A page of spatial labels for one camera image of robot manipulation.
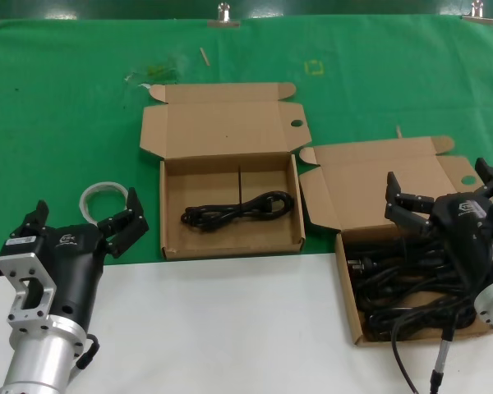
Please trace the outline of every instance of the metal clip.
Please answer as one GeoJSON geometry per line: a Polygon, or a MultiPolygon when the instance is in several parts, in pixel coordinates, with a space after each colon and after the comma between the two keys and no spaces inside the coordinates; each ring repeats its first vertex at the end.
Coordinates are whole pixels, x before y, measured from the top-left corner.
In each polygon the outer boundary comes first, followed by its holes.
{"type": "Polygon", "coordinates": [[[208,26],[212,27],[239,27],[241,24],[238,21],[230,20],[230,5],[227,2],[221,2],[217,6],[217,17],[216,21],[208,21],[208,26]]]}
{"type": "Polygon", "coordinates": [[[222,2],[217,6],[218,21],[219,22],[230,22],[230,6],[227,2],[222,2]]]}
{"type": "Polygon", "coordinates": [[[484,17],[484,2],[482,0],[473,0],[470,15],[464,15],[462,19],[483,25],[493,25],[493,19],[484,17]]]}
{"type": "Polygon", "coordinates": [[[475,0],[471,3],[471,17],[483,18],[484,17],[484,3],[481,0],[475,0]]]}

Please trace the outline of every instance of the green tablecloth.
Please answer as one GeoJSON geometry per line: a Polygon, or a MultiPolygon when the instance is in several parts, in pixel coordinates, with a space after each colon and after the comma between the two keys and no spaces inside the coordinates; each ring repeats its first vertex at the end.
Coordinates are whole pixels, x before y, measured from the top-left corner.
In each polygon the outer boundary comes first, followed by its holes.
{"type": "MultiPolygon", "coordinates": [[[[153,101],[138,83],[165,62],[178,83],[293,82],[313,144],[395,138],[400,125],[405,137],[451,135],[455,154],[493,164],[491,26],[456,16],[304,16],[243,21],[239,29],[7,21],[0,24],[0,246],[38,199],[48,202],[49,226],[81,223],[82,191],[116,181],[136,187],[150,223],[116,262],[162,259],[159,160],[139,149],[142,109],[153,101]]],[[[118,203],[99,197],[93,211],[102,218],[118,203]]],[[[333,242],[307,228],[304,252],[331,251],[333,242]]]]}

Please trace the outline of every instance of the open cardboard box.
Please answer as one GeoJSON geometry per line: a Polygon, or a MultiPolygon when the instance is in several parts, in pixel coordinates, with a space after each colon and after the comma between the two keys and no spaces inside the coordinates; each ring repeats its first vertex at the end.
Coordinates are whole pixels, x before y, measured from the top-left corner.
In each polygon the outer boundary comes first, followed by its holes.
{"type": "Polygon", "coordinates": [[[303,107],[280,102],[293,84],[153,85],[167,105],[144,110],[141,148],[160,163],[160,243],[166,259],[298,252],[305,241],[294,149],[311,141],[303,107]],[[273,221],[241,218],[202,233],[186,207],[238,204],[268,191],[294,197],[273,221]]]}
{"type": "MultiPolygon", "coordinates": [[[[402,191],[440,197],[457,191],[475,190],[481,181],[466,158],[439,156],[449,152],[449,137],[406,138],[304,148],[300,158],[319,166],[300,176],[311,222],[340,231],[335,252],[352,339],[357,345],[373,342],[366,337],[363,314],[352,293],[345,246],[364,241],[385,241],[399,236],[397,227],[385,219],[387,173],[393,171],[402,191]],[[473,176],[474,184],[463,179],[473,176]]],[[[418,293],[407,305],[424,305],[438,295],[418,293]]],[[[491,329],[479,318],[457,330],[457,338],[478,337],[491,329]]],[[[439,341],[441,330],[424,329],[411,341],[439,341]]]]}

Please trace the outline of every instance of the wooden stick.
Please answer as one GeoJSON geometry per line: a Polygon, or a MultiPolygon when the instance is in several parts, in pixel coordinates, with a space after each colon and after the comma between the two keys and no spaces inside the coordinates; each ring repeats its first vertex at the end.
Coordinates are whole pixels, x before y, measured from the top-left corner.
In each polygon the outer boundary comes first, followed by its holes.
{"type": "Polygon", "coordinates": [[[206,57],[205,50],[203,48],[200,48],[200,54],[203,55],[203,58],[205,59],[206,66],[210,67],[210,62],[208,61],[208,58],[206,57]]]}

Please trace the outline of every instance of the cardboard box flap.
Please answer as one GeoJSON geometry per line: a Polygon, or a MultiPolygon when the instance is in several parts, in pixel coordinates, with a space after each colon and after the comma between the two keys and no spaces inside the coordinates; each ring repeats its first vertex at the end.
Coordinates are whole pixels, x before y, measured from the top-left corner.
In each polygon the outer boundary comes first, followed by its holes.
{"type": "Polygon", "coordinates": [[[411,158],[447,153],[454,147],[448,136],[401,138],[304,148],[300,159],[315,165],[370,162],[387,158],[411,158]]]}
{"type": "Polygon", "coordinates": [[[141,148],[162,158],[290,152],[311,141],[293,84],[154,85],[141,148]]]}
{"type": "Polygon", "coordinates": [[[453,145],[449,137],[426,137],[302,149],[303,161],[320,165],[300,176],[311,221],[340,231],[393,226],[384,216],[389,171],[409,194],[474,190],[481,183],[466,158],[436,156],[453,145]],[[465,176],[475,185],[464,185],[465,176]]]}
{"type": "Polygon", "coordinates": [[[340,228],[321,168],[315,168],[300,175],[299,182],[312,224],[327,228],[340,228]]]}
{"type": "Polygon", "coordinates": [[[150,95],[161,103],[237,103],[278,101],[296,93],[292,83],[152,85],[150,95]]]}

